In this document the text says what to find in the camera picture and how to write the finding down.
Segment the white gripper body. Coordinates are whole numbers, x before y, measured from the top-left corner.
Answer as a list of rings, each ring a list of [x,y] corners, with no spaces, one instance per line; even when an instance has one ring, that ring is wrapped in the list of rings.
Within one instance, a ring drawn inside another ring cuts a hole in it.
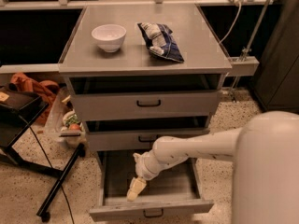
[[[153,173],[149,171],[146,167],[147,157],[142,154],[134,153],[135,160],[135,173],[138,177],[143,178],[146,181],[149,181],[153,178]]]

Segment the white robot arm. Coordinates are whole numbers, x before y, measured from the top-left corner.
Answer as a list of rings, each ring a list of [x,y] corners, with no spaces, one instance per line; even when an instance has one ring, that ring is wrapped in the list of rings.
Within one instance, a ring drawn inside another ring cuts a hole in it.
[[[231,161],[232,224],[299,224],[299,115],[271,111],[244,127],[191,138],[162,136],[135,154],[127,200],[188,158]]]

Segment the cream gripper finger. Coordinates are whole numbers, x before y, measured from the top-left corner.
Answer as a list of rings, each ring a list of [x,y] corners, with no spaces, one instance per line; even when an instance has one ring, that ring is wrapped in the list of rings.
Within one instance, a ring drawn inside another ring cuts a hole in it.
[[[142,192],[142,190],[147,186],[147,182],[141,177],[135,178],[135,192],[137,196]]]
[[[133,178],[127,191],[127,201],[133,202],[136,199],[136,197],[137,194],[135,192],[135,178]]]

